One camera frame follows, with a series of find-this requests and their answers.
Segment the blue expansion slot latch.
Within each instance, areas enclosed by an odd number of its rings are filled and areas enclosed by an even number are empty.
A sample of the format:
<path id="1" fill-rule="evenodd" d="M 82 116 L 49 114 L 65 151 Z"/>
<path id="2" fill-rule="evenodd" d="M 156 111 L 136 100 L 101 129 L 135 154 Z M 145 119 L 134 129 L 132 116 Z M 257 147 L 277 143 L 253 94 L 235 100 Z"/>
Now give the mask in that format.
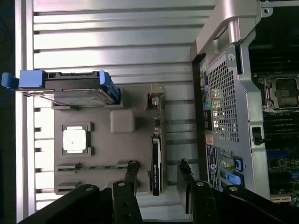
<path id="1" fill-rule="evenodd" d="M 234 156 L 233 160 L 234 160 L 235 169 L 238 170 L 239 172 L 243 172 L 243 160 L 242 160 L 242 158 Z"/>
<path id="2" fill-rule="evenodd" d="M 234 185 L 242 185 L 244 184 L 244 178 L 242 175 L 237 173 L 226 173 L 226 180 Z"/>

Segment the green RAM stick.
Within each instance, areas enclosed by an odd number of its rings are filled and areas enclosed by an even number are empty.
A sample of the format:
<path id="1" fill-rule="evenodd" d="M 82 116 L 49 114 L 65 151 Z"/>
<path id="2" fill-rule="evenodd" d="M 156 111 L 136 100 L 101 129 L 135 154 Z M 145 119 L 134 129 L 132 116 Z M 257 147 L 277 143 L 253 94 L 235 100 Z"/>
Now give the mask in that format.
<path id="1" fill-rule="evenodd" d="M 81 166 L 80 164 L 59 166 L 58 172 L 80 172 L 80 171 L 95 171 L 95 170 L 126 170 L 128 165 L 109 165 L 109 166 Z"/>

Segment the black graphics card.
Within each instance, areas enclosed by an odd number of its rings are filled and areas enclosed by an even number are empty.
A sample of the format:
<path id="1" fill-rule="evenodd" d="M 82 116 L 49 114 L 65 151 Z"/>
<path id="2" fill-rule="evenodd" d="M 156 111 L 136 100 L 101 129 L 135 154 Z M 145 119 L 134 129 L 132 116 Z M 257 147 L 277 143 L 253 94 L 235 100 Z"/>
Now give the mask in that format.
<path id="1" fill-rule="evenodd" d="M 166 175 L 166 146 L 165 146 L 165 121 L 164 121 L 164 94 L 150 93 L 149 102 L 157 109 L 157 116 L 153 118 L 154 132 L 151 136 L 152 157 L 151 157 L 151 192 L 159 196 L 164 191 Z"/>

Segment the grey parts rack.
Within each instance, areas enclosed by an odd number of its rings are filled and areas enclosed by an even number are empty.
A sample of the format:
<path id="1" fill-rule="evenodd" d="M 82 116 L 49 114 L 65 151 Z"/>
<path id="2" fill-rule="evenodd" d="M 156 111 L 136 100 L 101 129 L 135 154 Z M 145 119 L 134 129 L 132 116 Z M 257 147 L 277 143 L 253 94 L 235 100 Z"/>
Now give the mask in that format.
<path id="1" fill-rule="evenodd" d="M 120 85 L 121 103 L 98 107 L 66 107 L 54 110 L 54 191 L 62 195 L 84 185 L 100 189 L 124 178 L 127 170 L 58 172 L 59 166 L 128 165 L 138 162 L 137 192 L 151 191 L 151 136 L 157 109 L 149 102 L 150 93 L 163 93 L 158 84 Z M 63 151 L 63 130 L 82 126 L 87 131 L 87 149 L 79 154 Z"/>

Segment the silver CPU chip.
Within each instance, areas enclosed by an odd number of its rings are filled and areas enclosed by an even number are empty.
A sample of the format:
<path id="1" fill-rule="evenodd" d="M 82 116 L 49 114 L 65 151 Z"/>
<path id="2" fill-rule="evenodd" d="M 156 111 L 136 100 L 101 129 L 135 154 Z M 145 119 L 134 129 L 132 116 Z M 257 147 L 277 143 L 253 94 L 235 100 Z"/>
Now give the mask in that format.
<path id="1" fill-rule="evenodd" d="M 79 154 L 87 149 L 87 131 L 82 126 L 68 126 L 63 130 L 63 151 Z"/>

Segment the green motherboard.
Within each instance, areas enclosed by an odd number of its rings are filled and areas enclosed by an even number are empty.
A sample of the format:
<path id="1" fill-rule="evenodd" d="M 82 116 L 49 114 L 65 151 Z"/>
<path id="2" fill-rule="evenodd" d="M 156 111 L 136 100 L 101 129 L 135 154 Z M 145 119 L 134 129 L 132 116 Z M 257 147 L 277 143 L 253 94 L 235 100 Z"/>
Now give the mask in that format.
<path id="1" fill-rule="evenodd" d="M 299 112 L 265 113 L 263 126 L 271 200 L 299 207 Z"/>

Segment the grey open PC case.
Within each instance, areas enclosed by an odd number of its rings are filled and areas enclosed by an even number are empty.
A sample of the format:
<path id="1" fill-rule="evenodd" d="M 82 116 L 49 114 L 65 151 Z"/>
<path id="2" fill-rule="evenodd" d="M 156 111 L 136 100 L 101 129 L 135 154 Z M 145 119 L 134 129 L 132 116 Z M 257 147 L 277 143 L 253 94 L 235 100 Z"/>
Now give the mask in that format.
<path id="1" fill-rule="evenodd" d="M 191 61 L 200 179 L 221 191 L 232 185 L 226 173 L 237 173 L 271 200 L 258 78 L 299 74 L 299 0 L 219 0 Z"/>

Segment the hard disk with blue carrier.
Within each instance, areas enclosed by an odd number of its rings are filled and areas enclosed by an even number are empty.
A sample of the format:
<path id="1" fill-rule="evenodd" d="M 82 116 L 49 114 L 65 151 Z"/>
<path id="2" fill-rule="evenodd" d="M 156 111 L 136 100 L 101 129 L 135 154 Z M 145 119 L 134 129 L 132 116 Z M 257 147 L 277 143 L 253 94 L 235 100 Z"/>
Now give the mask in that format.
<path id="1" fill-rule="evenodd" d="M 41 97 L 58 106 L 98 107 L 121 103 L 121 91 L 104 70 L 89 73 L 21 70 L 19 77 L 4 72 L 1 85 L 27 97 Z"/>

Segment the CPU socket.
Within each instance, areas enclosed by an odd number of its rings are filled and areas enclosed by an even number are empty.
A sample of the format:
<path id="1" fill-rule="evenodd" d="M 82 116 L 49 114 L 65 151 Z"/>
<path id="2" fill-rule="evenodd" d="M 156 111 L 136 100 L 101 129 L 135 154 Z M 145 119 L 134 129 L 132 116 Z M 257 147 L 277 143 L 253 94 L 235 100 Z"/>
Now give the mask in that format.
<path id="1" fill-rule="evenodd" d="M 299 112 L 299 74 L 271 74 L 258 82 L 263 87 L 264 112 Z"/>

